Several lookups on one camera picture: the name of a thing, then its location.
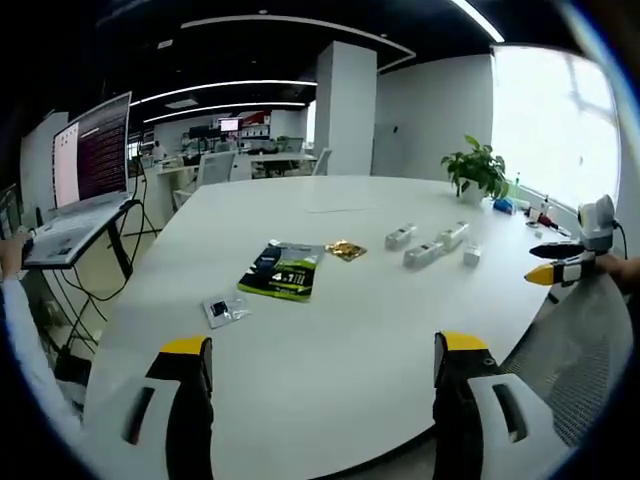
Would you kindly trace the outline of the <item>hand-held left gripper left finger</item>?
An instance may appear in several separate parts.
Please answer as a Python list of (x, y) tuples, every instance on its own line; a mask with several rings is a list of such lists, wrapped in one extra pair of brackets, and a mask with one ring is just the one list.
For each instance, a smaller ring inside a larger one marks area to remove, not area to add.
[(99, 479), (212, 479), (212, 339), (162, 347), (88, 417), (84, 454)]

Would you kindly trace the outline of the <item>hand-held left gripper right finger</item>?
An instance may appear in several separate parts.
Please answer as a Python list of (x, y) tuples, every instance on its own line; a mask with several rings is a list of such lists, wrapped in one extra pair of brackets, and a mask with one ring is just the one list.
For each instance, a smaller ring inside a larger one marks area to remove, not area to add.
[(556, 464), (549, 406), (481, 339), (434, 339), (435, 479), (543, 479)]

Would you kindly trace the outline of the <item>person's right hand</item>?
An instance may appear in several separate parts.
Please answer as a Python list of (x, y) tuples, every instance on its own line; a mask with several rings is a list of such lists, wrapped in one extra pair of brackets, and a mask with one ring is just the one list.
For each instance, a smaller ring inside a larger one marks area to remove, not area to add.
[(608, 274), (623, 294), (638, 294), (640, 284), (640, 258), (618, 258), (602, 255), (596, 265), (600, 271)]

